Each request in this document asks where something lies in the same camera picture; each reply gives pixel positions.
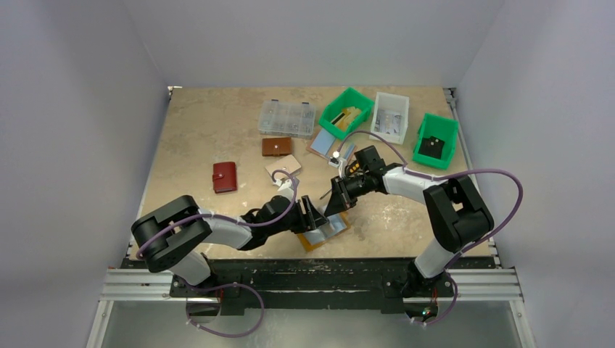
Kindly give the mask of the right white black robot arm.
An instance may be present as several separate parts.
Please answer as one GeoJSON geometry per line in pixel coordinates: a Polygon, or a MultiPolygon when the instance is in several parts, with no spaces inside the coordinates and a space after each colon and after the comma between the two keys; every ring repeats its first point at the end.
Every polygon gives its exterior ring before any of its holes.
{"type": "Polygon", "coordinates": [[[375,146],[356,152],[359,172],[331,181],[326,217],[353,208],[360,196],[371,192],[402,196],[425,206],[434,238],[408,266],[408,279],[439,276],[462,248],[480,240],[495,223],[468,175],[438,179],[411,175],[399,163],[386,164],[375,146]]]}

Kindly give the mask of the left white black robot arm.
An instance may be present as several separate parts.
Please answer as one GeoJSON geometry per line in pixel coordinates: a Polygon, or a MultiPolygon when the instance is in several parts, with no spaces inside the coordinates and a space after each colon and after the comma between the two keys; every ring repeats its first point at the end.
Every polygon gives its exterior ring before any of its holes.
{"type": "Polygon", "coordinates": [[[206,287],[215,274],[195,250],[201,243],[249,251],[277,233],[314,231],[328,221],[308,196],[294,200],[276,195],[261,208],[232,218],[202,210],[192,196],[184,195],[140,217],[131,233],[139,246],[136,256],[150,272],[169,270],[191,286],[206,287]]]}

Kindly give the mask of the mustard yellow card holder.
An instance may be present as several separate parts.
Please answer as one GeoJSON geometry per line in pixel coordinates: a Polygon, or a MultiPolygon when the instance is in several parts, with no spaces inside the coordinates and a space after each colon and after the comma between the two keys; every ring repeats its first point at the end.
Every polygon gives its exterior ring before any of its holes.
{"type": "Polygon", "coordinates": [[[314,231],[297,234],[302,247],[306,252],[311,252],[322,247],[335,236],[350,229],[346,212],[329,217],[329,222],[314,231]]]}

